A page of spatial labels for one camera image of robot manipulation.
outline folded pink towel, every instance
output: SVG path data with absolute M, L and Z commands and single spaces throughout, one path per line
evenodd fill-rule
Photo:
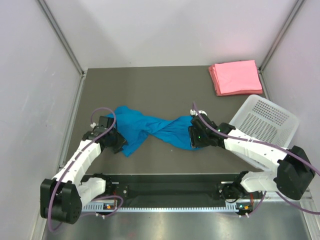
M 263 93 L 254 60 L 214 64 L 209 72 L 217 96 Z

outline white laundry basket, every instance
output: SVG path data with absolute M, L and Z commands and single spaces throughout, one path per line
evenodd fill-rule
M 260 141 L 287 148 L 299 122 L 299 119 L 288 110 L 258 95 L 250 95 L 230 124 Z M 269 170 L 245 155 L 235 152 L 234 154 L 256 168 Z

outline blue cloth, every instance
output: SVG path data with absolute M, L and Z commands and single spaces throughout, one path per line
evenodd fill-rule
M 176 120 L 164 120 L 158 117 L 145 116 L 141 112 L 127 106 L 120 106 L 114 111 L 117 130 L 127 140 L 123 146 L 123 154 L 129 157 L 147 139 L 153 135 L 166 143 L 185 150 L 191 147 L 188 127 L 191 126 L 191 116 L 181 116 Z

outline gray floor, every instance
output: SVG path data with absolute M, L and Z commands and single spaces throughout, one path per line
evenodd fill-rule
M 90 115 L 98 107 L 127 105 L 145 115 L 173 120 L 188 115 L 193 101 L 217 124 L 228 123 L 247 95 L 217 97 L 207 66 L 89 69 L 82 92 L 67 159 L 90 129 Z M 218 147 L 197 151 L 175 148 L 149 136 L 130 157 L 108 149 L 88 170 L 111 174 L 239 173 L 257 171 Z
M 247 96 L 217 97 L 207 66 L 89 69 L 76 116 L 69 159 L 90 129 L 91 112 L 121 105 L 145 115 L 175 119 L 188 115 L 191 104 L 207 111 L 217 124 L 229 122 Z M 174 148 L 150 136 L 130 157 L 108 149 L 88 173 L 239 173 L 256 171 L 217 147 L 198 151 Z M 284 203 L 264 202 L 249 219 L 223 213 L 117 213 L 102 220 L 86 216 L 44 240 L 308 240 L 302 213 Z

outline blue towel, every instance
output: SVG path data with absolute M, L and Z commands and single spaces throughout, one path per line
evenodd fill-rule
M 158 117 L 145 116 L 141 112 L 127 106 L 120 106 L 115 111 L 118 131 L 127 140 L 123 146 L 123 154 L 129 157 L 147 139 L 153 135 L 166 143 L 185 150 L 191 147 L 188 127 L 191 126 L 191 116 L 181 116 L 176 120 L 164 120 Z

